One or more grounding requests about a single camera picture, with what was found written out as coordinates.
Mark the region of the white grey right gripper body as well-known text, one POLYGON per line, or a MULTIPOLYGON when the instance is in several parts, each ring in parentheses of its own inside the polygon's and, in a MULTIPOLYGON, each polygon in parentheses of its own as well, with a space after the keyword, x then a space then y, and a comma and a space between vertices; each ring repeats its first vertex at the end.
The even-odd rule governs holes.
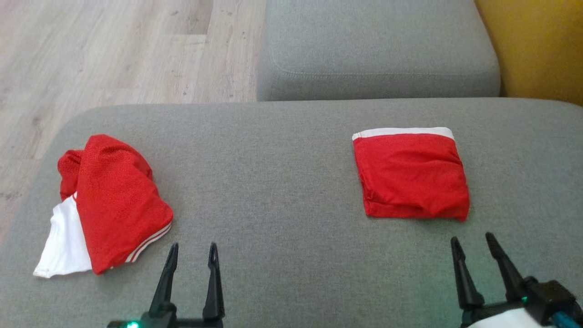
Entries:
POLYGON ((527 277, 525 296, 462 312, 460 328, 583 328, 583 307, 556 280, 527 277))

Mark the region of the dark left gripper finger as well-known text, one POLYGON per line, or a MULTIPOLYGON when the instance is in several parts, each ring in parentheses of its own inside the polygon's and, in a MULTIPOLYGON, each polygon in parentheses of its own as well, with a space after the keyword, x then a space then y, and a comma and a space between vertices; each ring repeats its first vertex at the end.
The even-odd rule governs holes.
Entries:
POLYGON ((169 250, 166 264, 163 266, 158 286, 150 305, 150 315, 163 316, 169 312, 176 314, 176 306, 171 302, 174 273, 178 264, 179 243, 175 242, 169 250))
POLYGON ((225 317, 225 304, 221 284, 219 252, 217 244, 214 242, 210 245, 208 268, 210 270, 210 278, 202 315, 204 319, 223 319, 225 317))

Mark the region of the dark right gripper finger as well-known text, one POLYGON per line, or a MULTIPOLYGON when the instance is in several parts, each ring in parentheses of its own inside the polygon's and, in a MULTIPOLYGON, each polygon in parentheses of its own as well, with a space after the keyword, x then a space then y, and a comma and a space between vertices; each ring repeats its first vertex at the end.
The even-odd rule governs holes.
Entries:
POLYGON ((485 304, 483 295, 475 287, 465 263, 465 252, 457 237, 454 236, 450 239, 450 247, 459 307, 463 311, 472 311, 483 307, 485 304))
POLYGON ((523 290, 523 276, 519 273, 514 263, 510 260, 500 243, 494 236, 494 233, 485 234, 486 241, 491 256, 498 264, 498 269, 506 289, 506 300, 508 302, 522 301, 525 297, 523 290))

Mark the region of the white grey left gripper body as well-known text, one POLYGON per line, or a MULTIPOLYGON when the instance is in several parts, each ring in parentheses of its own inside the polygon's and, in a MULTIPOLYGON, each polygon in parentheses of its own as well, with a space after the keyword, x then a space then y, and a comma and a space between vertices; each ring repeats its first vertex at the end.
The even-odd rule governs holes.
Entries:
POLYGON ((224 328, 221 319, 183 319, 172 313, 160 317, 144 313, 137 320, 114 320, 107 324, 107 328, 224 328))

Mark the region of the red basketball jersey number 23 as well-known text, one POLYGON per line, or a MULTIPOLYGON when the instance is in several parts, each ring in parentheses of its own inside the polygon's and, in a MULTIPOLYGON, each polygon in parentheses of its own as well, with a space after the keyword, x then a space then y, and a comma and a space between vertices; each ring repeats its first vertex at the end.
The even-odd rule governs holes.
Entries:
POLYGON ((169 233, 173 210, 160 197, 147 160, 111 136, 91 136, 60 157, 61 202, 33 276, 49 279, 135 263, 169 233))

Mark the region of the red shorts white waistband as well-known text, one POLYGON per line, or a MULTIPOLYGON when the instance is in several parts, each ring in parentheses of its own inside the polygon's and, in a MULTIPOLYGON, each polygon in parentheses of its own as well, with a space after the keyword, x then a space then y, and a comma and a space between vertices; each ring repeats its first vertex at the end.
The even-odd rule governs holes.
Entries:
POLYGON ((469 188, 451 129, 366 129, 352 143, 367 216, 468 219, 469 188))

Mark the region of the large grey sofa seat cushion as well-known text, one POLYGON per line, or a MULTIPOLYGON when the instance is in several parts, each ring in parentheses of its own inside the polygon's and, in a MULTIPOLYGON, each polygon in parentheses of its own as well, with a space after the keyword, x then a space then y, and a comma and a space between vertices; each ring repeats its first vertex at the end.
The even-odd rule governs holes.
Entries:
POLYGON ((505 289, 485 239, 519 272, 558 280, 583 307, 583 108, 506 99, 384 99, 96 108, 56 135, 0 249, 0 328, 105 328, 151 303, 179 243, 172 301, 204 307, 217 243, 226 327, 458 328, 450 239, 487 303, 505 289), (370 128, 448 127, 468 180, 456 220, 373 220, 351 137, 370 128), (106 133, 140 152, 174 212, 133 264, 39 279, 59 202, 56 164, 106 133))

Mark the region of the small grey sofa cushion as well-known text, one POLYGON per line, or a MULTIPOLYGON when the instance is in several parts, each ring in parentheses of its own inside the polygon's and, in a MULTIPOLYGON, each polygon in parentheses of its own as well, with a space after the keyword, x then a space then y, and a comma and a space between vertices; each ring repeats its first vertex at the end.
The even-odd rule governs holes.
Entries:
POLYGON ((474 0, 268 0, 257 100, 498 97, 474 0))

